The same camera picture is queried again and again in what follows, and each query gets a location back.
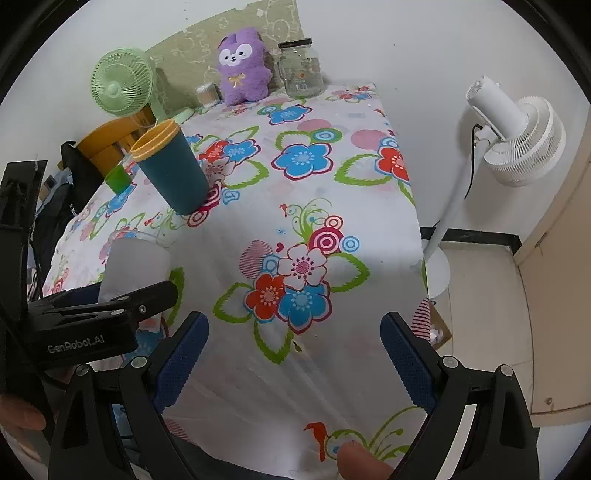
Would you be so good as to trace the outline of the person's left hand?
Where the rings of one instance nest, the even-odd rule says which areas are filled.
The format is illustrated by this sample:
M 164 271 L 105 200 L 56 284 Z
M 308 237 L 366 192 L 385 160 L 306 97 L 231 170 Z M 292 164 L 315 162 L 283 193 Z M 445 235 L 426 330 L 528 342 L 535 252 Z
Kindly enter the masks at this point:
M 2 394 L 0 398 L 1 425 L 19 443 L 31 447 L 29 431 L 43 431 L 46 420 L 42 413 L 26 401 Z

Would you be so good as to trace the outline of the person's right hand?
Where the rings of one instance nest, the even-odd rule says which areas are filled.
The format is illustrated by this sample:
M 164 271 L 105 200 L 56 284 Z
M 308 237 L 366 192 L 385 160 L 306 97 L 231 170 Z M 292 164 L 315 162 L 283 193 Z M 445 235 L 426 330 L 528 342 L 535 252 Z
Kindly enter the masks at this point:
M 361 443 L 343 443 L 337 454 L 339 474 L 344 480 L 388 480 L 394 468 L 376 459 Z

